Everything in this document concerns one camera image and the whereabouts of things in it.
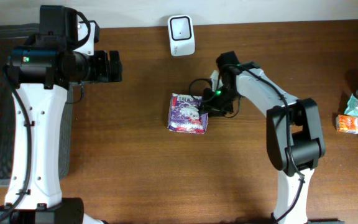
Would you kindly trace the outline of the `red purple tissue pack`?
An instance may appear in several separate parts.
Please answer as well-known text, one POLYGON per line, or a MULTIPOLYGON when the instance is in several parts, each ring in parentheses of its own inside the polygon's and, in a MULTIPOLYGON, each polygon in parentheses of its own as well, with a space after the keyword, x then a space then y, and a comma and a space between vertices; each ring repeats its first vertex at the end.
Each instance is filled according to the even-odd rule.
POLYGON ((201 97, 173 93, 170 100, 167 128, 176 133, 204 134, 208 115, 200 114, 201 97))

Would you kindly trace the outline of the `orange tissue pack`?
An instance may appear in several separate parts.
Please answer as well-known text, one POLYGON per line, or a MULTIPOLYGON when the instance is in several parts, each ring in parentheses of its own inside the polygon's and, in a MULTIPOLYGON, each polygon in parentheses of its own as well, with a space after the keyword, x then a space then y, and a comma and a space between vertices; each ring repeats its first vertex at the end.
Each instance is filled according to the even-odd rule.
POLYGON ((358 117, 338 115, 336 117, 336 130, 342 133, 358 134, 358 117))

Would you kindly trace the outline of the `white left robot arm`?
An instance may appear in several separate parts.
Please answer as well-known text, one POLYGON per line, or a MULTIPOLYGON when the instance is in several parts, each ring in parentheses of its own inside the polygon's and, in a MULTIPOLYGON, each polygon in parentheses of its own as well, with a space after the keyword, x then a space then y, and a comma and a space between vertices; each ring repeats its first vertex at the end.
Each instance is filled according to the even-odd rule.
POLYGON ((60 128, 72 83, 122 79, 119 52, 56 46, 16 47, 2 69, 14 99, 14 162, 0 223, 95 223, 78 197, 62 195, 60 128))

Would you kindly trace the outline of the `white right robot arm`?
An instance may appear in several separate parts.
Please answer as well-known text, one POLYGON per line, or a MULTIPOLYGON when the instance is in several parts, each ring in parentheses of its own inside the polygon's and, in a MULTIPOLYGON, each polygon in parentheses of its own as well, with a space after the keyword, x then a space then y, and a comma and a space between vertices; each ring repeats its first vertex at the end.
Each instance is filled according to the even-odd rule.
POLYGON ((311 223, 306 214, 311 178, 326 146, 318 105, 299 99, 271 81, 255 62, 241 63, 235 52, 216 59, 207 80, 200 114, 236 116, 233 102, 247 98, 266 118, 268 158, 278 172, 277 202, 272 223, 311 223))

